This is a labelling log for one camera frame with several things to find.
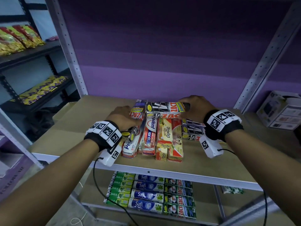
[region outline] forearm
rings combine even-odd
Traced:
[[[300,224],[301,164],[243,130],[228,133],[225,139],[263,190]]]
[[[1,203],[0,225],[46,225],[74,190],[98,151],[95,142],[84,140],[28,179]]]

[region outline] person's right arm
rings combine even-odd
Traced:
[[[180,118],[200,123],[216,109],[204,97],[190,96],[181,102],[190,103],[190,111]],[[301,224],[301,163],[252,137],[244,130],[225,135],[225,140],[262,189],[296,224]]]

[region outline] person's left hand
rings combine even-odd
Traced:
[[[126,131],[130,127],[141,125],[142,121],[131,118],[130,111],[130,106],[116,107],[106,120],[117,124],[120,131]]]

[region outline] gray floor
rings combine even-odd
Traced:
[[[32,175],[38,172],[40,169],[34,164],[31,168],[26,172],[26,174],[21,178],[18,182],[15,189],[20,186],[23,182],[29,179]],[[82,185],[85,183],[89,173],[91,172],[91,168],[89,168],[84,176],[81,179]],[[81,191],[81,185],[78,184],[75,188],[75,192],[77,194]],[[71,225],[70,221],[72,218],[82,218],[85,215],[85,210],[79,207],[77,203],[70,197],[67,201],[62,205],[62,207],[58,210],[58,212],[52,217],[52,219],[47,223],[47,226],[67,226]],[[95,221],[90,215],[86,215],[82,220],[83,226],[120,226],[120,224],[112,224],[108,222],[104,222],[102,220]]]

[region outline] black metal shelf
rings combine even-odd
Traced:
[[[68,79],[63,81],[62,84],[58,85],[57,89],[51,91],[38,99],[36,102],[32,103],[31,105],[24,105],[18,102],[11,102],[7,101],[0,105],[1,109],[8,113],[18,113],[18,114],[28,114],[35,112],[43,107],[44,104],[49,102],[52,98],[56,95],[60,94],[62,90],[66,89],[70,86],[74,81],[70,72],[70,69],[65,69],[62,72],[58,73],[59,76],[67,76]]]
[[[35,48],[25,49],[14,54],[0,57],[0,70],[8,69],[20,65],[30,60],[48,55],[54,51],[59,51],[61,44],[59,41],[46,42],[45,45]]]

